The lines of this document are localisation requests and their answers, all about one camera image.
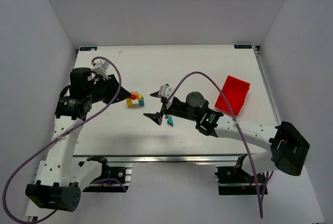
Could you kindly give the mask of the red cylinder block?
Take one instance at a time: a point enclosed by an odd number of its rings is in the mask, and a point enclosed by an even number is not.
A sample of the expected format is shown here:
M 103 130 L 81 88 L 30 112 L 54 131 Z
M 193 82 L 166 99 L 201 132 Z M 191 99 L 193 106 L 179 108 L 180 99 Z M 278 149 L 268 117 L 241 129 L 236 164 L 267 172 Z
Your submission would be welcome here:
M 136 100 L 136 99 L 137 99 L 137 96 L 131 94 L 130 99 L 131 99 L 131 100 Z

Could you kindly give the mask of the yellow arch block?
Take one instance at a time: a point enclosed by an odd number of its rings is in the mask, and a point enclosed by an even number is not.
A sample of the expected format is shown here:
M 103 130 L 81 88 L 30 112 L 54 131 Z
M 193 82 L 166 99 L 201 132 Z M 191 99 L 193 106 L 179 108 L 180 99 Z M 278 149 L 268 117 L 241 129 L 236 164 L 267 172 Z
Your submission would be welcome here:
M 131 94 L 131 96 L 126 99 L 126 105 L 129 108 L 132 108 L 134 106 L 134 101 L 138 101 L 138 105 L 140 107 L 143 107 L 145 105 L 144 97 L 142 96 L 142 94 Z

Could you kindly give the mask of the teal triangle block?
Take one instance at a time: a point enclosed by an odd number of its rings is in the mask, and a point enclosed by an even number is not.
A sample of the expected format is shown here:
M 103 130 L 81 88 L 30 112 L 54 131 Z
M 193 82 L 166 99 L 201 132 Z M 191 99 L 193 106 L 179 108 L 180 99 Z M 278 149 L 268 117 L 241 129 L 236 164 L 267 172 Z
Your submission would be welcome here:
M 168 117 L 167 124 L 170 125 L 170 126 L 174 126 L 174 123 L 173 123 L 173 120 L 172 120 L 171 116 Z

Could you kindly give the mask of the teal rectangular block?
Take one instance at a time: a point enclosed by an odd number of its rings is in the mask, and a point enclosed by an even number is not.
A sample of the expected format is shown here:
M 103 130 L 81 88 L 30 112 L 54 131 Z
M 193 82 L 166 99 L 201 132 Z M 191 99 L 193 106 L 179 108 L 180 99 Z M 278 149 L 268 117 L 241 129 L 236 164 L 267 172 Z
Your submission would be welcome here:
M 140 106 L 144 106 L 144 97 L 141 97 L 138 102 Z

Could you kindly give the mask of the red plastic bin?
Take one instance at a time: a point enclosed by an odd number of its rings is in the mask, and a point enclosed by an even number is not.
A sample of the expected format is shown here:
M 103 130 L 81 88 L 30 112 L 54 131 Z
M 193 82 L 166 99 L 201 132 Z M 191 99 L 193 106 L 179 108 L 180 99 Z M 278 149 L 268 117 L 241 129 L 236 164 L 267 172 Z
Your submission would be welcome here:
M 230 75 L 226 78 L 221 92 L 229 102 L 229 105 L 231 106 L 235 116 L 239 114 L 241 108 L 243 107 L 249 89 L 250 83 L 246 81 L 240 80 Z M 222 95 L 218 96 L 214 106 L 222 112 L 225 112 L 229 115 L 232 114 Z

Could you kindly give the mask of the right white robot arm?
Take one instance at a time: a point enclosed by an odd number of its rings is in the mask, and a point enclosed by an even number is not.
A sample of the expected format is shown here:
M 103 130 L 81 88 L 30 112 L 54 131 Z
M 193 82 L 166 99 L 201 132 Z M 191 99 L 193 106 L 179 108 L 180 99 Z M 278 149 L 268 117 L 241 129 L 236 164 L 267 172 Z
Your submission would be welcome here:
M 197 91 L 190 92 L 184 102 L 176 97 L 167 101 L 167 96 L 154 92 L 152 97 L 162 103 L 157 113 L 145 116 L 161 125 L 162 118 L 176 116 L 194 121 L 195 128 L 205 136 L 245 140 L 248 144 L 260 147 L 262 152 L 239 158 L 236 167 L 249 175 L 279 170 L 291 176 L 300 176 L 310 144 L 289 122 L 282 121 L 278 126 L 265 126 L 233 119 L 209 108 L 208 101 Z

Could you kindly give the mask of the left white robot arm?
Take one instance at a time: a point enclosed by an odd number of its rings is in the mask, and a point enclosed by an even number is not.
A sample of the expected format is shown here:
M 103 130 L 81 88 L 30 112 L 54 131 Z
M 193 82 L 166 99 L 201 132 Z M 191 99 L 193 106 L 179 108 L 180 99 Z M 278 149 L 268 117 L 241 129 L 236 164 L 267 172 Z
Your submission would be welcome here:
M 131 95 L 113 74 L 93 78 L 94 74 L 90 68 L 73 69 L 70 85 L 60 93 L 53 136 L 58 141 L 49 149 L 36 182 L 28 184 L 25 190 L 26 196 L 39 208 L 73 212 L 82 191 L 94 180 L 110 175 L 108 161 L 102 156 L 92 156 L 70 172 L 74 149 L 92 105 L 117 103 Z

